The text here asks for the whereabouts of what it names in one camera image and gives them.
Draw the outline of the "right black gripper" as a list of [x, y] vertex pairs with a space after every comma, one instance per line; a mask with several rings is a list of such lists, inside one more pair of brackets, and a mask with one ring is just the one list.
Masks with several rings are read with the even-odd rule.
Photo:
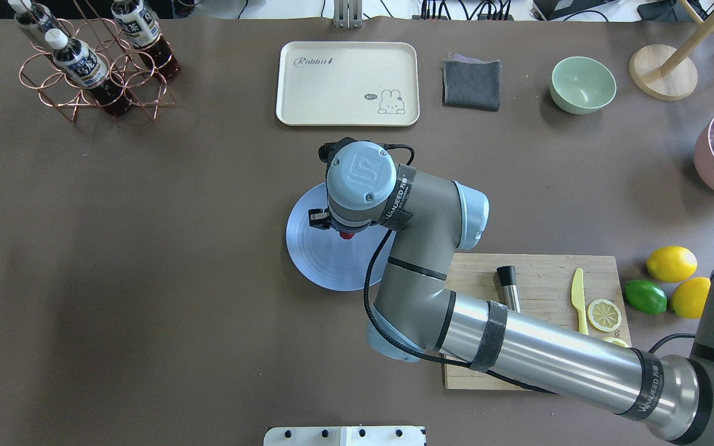
[[308, 210], [310, 227], [354, 234], [371, 225], [393, 229], [385, 216], [395, 190], [395, 163], [387, 150], [343, 138], [324, 144], [319, 157], [327, 165], [327, 207]]

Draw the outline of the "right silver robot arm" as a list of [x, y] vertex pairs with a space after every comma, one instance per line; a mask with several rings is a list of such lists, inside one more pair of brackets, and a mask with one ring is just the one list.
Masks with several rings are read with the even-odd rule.
[[454, 252], [487, 225], [487, 196], [395, 163], [389, 145], [326, 143], [327, 207], [309, 223], [348, 239], [372, 225], [395, 232], [371, 323], [391, 348], [550, 391], [645, 424], [678, 445], [714, 445], [714, 271], [688, 357], [657, 357], [508, 310], [446, 286]]

